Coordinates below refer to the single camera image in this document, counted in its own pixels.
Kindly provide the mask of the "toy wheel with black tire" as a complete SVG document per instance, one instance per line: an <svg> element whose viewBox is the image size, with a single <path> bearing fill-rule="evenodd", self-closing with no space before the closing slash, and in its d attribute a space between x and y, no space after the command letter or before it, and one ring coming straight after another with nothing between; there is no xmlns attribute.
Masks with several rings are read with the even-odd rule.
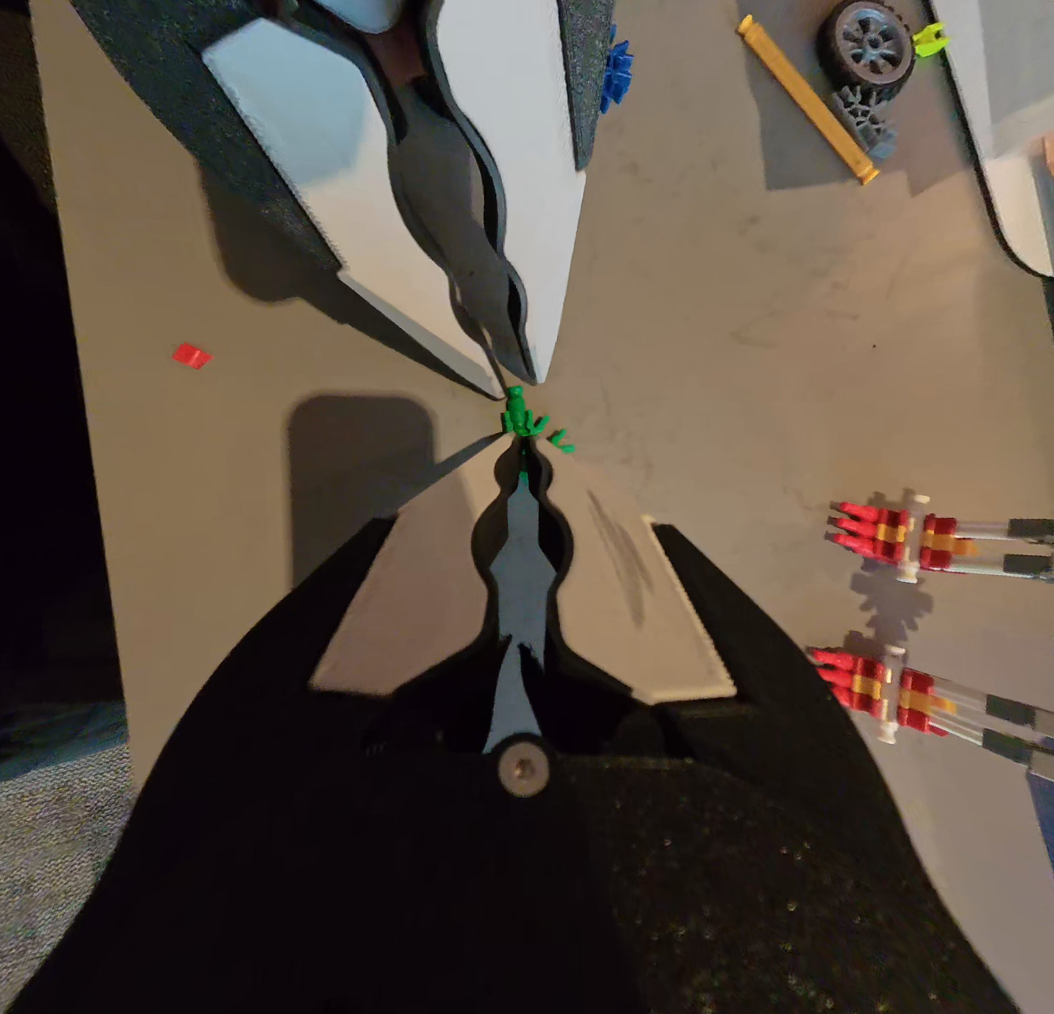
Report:
<svg viewBox="0 0 1054 1014"><path fill-rule="evenodd" d="M832 85L860 85L886 99L907 83L916 60L907 25L883 0L839 2L821 23L816 48Z"/></svg>

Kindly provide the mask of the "red yellow toy assembly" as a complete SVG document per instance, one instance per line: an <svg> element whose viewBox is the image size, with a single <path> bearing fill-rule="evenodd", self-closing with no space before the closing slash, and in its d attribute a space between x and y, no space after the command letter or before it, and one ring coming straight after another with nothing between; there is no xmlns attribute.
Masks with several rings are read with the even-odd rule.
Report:
<svg viewBox="0 0 1054 1014"><path fill-rule="evenodd" d="M922 494L910 494L898 507L840 502L832 510L829 540L894 568L905 584L917 583L922 573L1053 582L1050 518L958 520L930 511Z"/></svg>
<svg viewBox="0 0 1054 1014"><path fill-rule="evenodd" d="M899 732L957 738L1052 781L1050 709L915 669L898 647L878 659L821 648L806 656L843 707L872 719L880 741L893 745Z"/></svg>

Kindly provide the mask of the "grey toy connector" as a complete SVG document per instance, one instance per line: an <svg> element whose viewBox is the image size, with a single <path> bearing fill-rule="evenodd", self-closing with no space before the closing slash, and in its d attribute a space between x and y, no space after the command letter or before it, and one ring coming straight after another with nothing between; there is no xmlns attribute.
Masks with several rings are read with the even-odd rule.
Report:
<svg viewBox="0 0 1054 1014"><path fill-rule="evenodd" d="M831 96L836 117L875 164L889 160L897 148L897 125L889 118L889 101L876 87L845 85Z"/></svg>

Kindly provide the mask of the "person's black clothing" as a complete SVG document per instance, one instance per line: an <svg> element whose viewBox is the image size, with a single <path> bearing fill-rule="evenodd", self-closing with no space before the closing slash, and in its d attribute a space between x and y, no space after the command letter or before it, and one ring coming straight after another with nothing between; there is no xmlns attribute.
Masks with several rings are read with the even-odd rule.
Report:
<svg viewBox="0 0 1054 1014"><path fill-rule="evenodd" d="M1 150L2 777L124 701L56 218Z"/></svg>

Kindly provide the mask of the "long yellow toy rod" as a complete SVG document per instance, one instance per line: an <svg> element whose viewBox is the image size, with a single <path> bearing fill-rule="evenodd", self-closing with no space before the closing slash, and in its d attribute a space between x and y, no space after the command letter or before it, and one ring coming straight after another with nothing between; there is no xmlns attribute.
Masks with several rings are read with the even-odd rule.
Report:
<svg viewBox="0 0 1054 1014"><path fill-rule="evenodd" d="M867 186L879 175L879 169L862 147L858 145L835 113L828 108L805 78L795 69L782 48L752 15L746 15L736 30L762 65L767 69L812 126L823 137L832 150L848 168L860 186Z"/></svg>

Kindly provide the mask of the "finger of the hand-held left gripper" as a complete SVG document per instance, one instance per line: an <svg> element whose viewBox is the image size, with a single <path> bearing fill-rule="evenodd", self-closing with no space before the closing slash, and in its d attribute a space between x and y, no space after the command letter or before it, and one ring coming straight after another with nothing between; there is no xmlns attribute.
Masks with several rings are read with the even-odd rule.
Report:
<svg viewBox="0 0 1054 1014"><path fill-rule="evenodd" d="M336 256L340 282L462 381L502 399L494 368L456 321L449 273L403 217L389 170L391 117L352 46L257 18L201 57Z"/></svg>
<svg viewBox="0 0 1054 1014"><path fill-rule="evenodd" d="M495 167L497 245L524 303L532 378L550 370L585 173L575 167L558 0L438 0L441 71Z"/></svg>

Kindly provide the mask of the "blue toy connector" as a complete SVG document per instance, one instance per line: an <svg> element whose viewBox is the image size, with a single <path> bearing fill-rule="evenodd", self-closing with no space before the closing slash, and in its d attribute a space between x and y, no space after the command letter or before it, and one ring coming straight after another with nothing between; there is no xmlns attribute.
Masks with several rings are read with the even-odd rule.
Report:
<svg viewBox="0 0 1054 1014"><path fill-rule="evenodd" d="M601 98L599 99L599 112L602 115L623 102L633 76L633 56L630 53L629 41L618 41L614 37L616 30L613 27L612 43L608 46L605 58Z"/></svg>

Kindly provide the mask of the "blue plastic item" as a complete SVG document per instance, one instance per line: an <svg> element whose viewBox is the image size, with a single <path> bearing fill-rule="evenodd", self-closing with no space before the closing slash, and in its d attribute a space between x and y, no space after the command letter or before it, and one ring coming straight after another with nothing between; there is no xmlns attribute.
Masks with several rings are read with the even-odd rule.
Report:
<svg viewBox="0 0 1054 1014"><path fill-rule="evenodd" d="M1037 774L1035 771L1027 771L1024 779L1027 779L1029 785L1039 832L1042 840L1045 840L1047 859L1050 862L1051 872L1053 873L1053 780Z"/></svg>

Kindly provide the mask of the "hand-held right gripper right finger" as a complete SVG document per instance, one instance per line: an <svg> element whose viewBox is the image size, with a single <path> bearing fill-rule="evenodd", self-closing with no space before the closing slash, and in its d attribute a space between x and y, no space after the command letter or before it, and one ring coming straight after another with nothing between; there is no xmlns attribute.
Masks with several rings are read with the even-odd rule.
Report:
<svg viewBox="0 0 1054 1014"><path fill-rule="evenodd" d="M550 630L570 665L647 706L731 700L710 633L637 501L597 466L534 444L563 558Z"/></svg>

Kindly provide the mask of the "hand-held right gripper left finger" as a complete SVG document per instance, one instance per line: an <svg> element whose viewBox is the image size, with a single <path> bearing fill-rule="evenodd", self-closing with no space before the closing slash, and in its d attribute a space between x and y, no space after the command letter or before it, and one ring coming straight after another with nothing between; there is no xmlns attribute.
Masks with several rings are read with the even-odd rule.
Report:
<svg viewBox="0 0 1054 1014"><path fill-rule="evenodd" d="M519 471L520 438L499 436L401 507L312 690L387 697L494 630L491 570Z"/></svg>

